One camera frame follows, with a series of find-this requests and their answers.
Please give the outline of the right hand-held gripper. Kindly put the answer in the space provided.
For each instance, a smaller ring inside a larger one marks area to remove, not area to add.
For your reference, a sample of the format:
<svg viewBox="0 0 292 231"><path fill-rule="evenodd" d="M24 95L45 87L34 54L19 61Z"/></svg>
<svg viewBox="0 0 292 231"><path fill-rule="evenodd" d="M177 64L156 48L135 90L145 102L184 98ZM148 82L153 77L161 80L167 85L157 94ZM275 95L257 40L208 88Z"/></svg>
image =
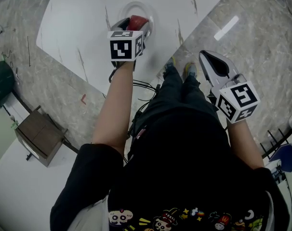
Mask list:
<svg viewBox="0 0 292 231"><path fill-rule="evenodd" d="M227 120L234 124L252 116L260 103L259 95L252 82L247 81L243 74L238 74L234 63L227 57L208 50L199 52L199 62L206 80L211 85L216 85L211 88L216 98L214 104Z"/></svg>

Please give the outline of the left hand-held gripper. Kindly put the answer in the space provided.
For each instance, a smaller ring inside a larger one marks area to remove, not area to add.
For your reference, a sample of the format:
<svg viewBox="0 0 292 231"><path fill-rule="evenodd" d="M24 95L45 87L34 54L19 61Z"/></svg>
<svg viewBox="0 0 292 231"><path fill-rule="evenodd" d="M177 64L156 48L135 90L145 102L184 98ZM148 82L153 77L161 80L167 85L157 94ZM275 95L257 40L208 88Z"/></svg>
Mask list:
<svg viewBox="0 0 292 231"><path fill-rule="evenodd" d="M124 18L111 27L107 39L110 47L110 60L114 66L109 76L109 82L115 72L125 63L134 62L136 58L143 54L144 41L147 41L151 35L151 24L147 21L140 31L127 31L130 18Z"/></svg>

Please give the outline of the red cube block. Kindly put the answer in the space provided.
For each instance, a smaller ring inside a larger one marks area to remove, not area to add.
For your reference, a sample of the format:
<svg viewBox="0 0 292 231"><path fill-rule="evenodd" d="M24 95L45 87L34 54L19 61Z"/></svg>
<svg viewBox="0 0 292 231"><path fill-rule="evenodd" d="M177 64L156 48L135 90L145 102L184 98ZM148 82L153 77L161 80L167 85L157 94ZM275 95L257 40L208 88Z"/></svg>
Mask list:
<svg viewBox="0 0 292 231"><path fill-rule="evenodd" d="M142 31L142 27L147 24L149 20L147 18L132 15L129 19L129 24L127 26L127 31Z"/></svg>

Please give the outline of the clear round dish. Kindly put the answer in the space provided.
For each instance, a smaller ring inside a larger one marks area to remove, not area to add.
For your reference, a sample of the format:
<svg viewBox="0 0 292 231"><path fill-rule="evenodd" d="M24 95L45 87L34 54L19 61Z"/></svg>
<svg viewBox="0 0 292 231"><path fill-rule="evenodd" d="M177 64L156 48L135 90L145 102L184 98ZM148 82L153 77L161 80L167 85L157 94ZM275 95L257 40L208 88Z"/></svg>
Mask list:
<svg viewBox="0 0 292 231"><path fill-rule="evenodd" d="M149 41L150 38L152 38L152 33L154 32L154 15L152 12L152 7L146 3L142 3L139 1L131 1L128 4L124 5L118 12L117 20L121 20L127 17L130 17L131 15L138 15L144 18L147 18L151 24L151 35L148 38L147 41Z"/></svg>

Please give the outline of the person's right forearm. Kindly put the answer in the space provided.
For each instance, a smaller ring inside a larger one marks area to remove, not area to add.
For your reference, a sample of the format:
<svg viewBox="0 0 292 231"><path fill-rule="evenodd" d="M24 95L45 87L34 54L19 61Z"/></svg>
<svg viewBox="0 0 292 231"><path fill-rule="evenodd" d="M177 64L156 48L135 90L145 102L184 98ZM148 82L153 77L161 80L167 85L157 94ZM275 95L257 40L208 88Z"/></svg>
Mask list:
<svg viewBox="0 0 292 231"><path fill-rule="evenodd" d="M227 131L231 149L237 157L252 169L265 166L246 120L233 124L227 121Z"/></svg>

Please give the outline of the person's left forearm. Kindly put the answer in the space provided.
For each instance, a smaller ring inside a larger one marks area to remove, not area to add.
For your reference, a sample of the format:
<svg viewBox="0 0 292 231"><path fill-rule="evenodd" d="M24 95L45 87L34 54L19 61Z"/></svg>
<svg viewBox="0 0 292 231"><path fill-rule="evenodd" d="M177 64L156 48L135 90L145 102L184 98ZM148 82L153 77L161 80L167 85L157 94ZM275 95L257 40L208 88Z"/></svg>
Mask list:
<svg viewBox="0 0 292 231"><path fill-rule="evenodd" d="M98 116L93 144L105 144L124 156L131 116L134 62L124 62L115 72Z"/></svg>

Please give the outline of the person's right shoe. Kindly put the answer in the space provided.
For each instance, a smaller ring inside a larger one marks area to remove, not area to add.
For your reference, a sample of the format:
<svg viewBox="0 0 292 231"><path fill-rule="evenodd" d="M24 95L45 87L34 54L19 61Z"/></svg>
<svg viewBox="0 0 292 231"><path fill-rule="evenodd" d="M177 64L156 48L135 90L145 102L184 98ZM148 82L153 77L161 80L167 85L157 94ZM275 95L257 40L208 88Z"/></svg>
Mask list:
<svg viewBox="0 0 292 231"><path fill-rule="evenodd" d="M197 78L198 75L198 69L193 62L189 62L184 67L184 77L187 78L189 76L192 76L193 78Z"/></svg>

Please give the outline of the person's shoe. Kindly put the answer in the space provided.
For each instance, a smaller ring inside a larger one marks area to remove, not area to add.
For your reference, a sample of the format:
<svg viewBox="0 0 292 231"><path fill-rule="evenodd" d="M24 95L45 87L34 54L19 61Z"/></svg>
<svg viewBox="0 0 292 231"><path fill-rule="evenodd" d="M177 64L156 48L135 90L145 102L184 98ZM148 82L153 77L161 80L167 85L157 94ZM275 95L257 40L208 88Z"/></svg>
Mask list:
<svg viewBox="0 0 292 231"><path fill-rule="evenodd" d="M198 69L193 62L189 62L184 67L184 77L187 78L189 76L192 76L193 78L197 78L198 75Z"/></svg>
<svg viewBox="0 0 292 231"><path fill-rule="evenodd" d="M171 68L175 68L175 58L172 56L164 66L164 71L167 71Z"/></svg>

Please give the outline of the white marble table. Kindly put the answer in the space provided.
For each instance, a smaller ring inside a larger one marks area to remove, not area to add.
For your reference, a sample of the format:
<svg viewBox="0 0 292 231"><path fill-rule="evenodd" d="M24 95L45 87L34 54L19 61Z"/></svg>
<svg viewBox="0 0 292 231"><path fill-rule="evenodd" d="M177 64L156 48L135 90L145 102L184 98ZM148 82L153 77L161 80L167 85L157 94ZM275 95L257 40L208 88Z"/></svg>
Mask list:
<svg viewBox="0 0 292 231"><path fill-rule="evenodd" d="M134 79L152 81L220 0L50 0L36 44L102 93L113 70L107 33L131 1L152 7L154 32L137 58Z"/></svg>

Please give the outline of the person's left shoe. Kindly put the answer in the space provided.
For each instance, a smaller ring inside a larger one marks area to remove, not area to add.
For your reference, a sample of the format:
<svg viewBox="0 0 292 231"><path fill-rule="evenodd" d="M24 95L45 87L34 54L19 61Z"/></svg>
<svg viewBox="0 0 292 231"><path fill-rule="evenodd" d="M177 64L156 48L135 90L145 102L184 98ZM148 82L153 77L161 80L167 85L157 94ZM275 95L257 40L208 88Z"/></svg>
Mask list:
<svg viewBox="0 0 292 231"><path fill-rule="evenodd" d="M172 56L164 66L164 71L167 71L171 68L175 68L175 58Z"/></svg>

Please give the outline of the black trousers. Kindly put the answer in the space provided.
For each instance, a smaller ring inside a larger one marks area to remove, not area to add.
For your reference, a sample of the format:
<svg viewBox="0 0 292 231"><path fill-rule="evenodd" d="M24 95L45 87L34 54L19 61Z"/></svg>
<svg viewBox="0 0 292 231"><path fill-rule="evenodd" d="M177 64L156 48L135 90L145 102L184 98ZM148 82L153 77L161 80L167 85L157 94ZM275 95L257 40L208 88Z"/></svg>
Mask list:
<svg viewBox="0 0 292 231"><path fill-rule="evenodd" d="M169 65L165 69L163 78L164 82L158 94L137 118L137 122L143 123L151 117L178 108L194 109L218 119L214 105L206 100L195 77L189 75L185 81L182 81L177 69Z"/></svg>

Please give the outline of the black cartoon print shirt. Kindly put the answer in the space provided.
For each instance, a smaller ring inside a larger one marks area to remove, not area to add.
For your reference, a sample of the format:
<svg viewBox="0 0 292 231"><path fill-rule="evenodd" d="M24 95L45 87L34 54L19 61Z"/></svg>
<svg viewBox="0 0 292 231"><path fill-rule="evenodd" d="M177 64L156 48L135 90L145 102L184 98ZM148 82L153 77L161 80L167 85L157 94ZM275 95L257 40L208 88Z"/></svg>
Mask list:
<svg viewBox="0 0 292 231"><path fill-rule="evenodd" d="M110 146L83 145L51 210L51 231L287 231L270 170L235 156L212 116L170 111L132 151L125 164Z"/></svg>

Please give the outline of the blue chair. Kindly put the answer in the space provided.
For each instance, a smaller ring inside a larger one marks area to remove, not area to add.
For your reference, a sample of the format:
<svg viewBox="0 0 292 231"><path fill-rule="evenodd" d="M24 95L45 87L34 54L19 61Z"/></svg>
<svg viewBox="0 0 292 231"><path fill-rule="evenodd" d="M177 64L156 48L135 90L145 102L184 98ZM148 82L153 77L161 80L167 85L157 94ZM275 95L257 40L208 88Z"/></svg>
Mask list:
<svg viewBox="0 0 292 231"><path fill-rule="evenodd" d="M269 161L281 161L281 169L284 172L292 172L292 144L281 145L270 157Z"/></svg>

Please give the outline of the brown wooden cabinet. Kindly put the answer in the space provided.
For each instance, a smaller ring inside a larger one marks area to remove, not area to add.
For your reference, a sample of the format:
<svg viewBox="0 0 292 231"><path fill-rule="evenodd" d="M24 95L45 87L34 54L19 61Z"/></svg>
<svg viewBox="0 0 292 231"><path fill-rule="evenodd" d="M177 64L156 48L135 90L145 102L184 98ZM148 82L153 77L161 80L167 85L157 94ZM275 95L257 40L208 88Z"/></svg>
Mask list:
<svg viewBox="0 0 292 231"><path fill-rule="evenodd" d="M35 157L48 167L65 141L65 133L60 130L48 114L39 111L40 106L22 121L15 129L18 141Z"/></svg>

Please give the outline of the dark green bin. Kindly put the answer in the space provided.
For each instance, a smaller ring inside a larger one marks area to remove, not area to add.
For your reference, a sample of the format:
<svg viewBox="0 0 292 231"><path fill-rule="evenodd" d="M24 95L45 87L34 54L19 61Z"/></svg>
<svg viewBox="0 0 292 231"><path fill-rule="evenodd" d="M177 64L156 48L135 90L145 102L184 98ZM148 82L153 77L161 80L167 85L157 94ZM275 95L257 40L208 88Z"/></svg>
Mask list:
<svg viewBox="0 0 292 231"><path fill-rule="evenodd" d="M13 91L14 83L14 73L11 67L5 61L0 61L0 108Z"/></svg>

